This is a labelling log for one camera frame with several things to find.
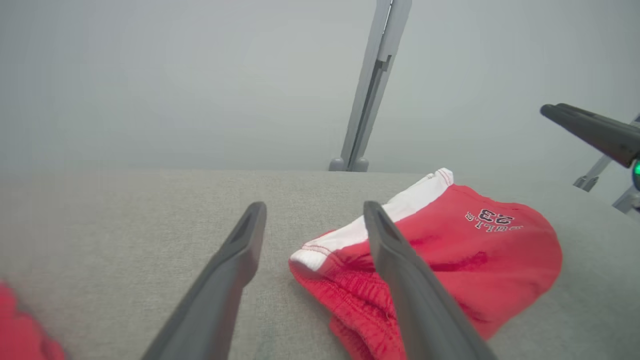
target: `gray wall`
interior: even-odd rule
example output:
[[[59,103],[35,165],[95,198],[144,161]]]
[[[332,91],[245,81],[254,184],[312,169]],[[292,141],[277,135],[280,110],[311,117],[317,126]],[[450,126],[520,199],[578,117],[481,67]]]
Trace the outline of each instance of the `gray wall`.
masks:
[[[324,170],[375,5],[2,0],[0,172]]]
[[[640,1],[414,1],[365,157],[369,171],[449,167],[572,183],[600,154],[542,117],[567,102],[640,112]],[[594,192],[630,185],[612,164]]]

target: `red garment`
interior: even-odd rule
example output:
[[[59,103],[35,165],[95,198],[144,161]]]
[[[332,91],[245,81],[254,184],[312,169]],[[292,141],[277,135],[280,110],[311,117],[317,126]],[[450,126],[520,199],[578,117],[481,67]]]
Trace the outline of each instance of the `red garment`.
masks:
[[[0,282],[0,360],[64,360],[60,345],[32,317],[17,309],[13,292]]]
[[[484,339],[533,304],[560,273],[561,249],[542,215],[454,185],[447,169],[421,179],[384,208]],[[330,327],[353,359],[406,359],[362,217],[304,244],[289,267],[333,313]]]

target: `white stripe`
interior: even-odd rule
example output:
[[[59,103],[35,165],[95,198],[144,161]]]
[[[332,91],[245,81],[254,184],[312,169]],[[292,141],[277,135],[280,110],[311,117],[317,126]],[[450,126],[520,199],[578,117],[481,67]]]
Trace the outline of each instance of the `white stripe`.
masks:
[[[423,177],[405,191],[398,193],[382,207],[389,218],[393,222],[397,222],[431,204],[451,184],[453,184],[453,173],[446,168],[441,168],[434,174]],[[290,260],[302,263],[307,268],[316,271],[322,266],[329,253],[362,243],[367,238],[364,218],[360,216],[349,225],[304,244],[302,249],[290,257]]]

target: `gray fabric surface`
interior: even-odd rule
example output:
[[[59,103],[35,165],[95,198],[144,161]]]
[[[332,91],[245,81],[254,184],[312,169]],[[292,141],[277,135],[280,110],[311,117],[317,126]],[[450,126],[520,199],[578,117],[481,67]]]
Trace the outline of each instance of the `gray fabric surface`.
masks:
[[[0,277],[72,359],[137,359],[252,201],[267,203],[259,271],[245,289],[231,359],[345,359],[329,314],[287,259],[385,202],[411,174],[139,170],[0,186]],[[503,359],[635,357],[640,227],[568,184],[474,179],[530,205],[558,233],[552,290],[491,340]]]

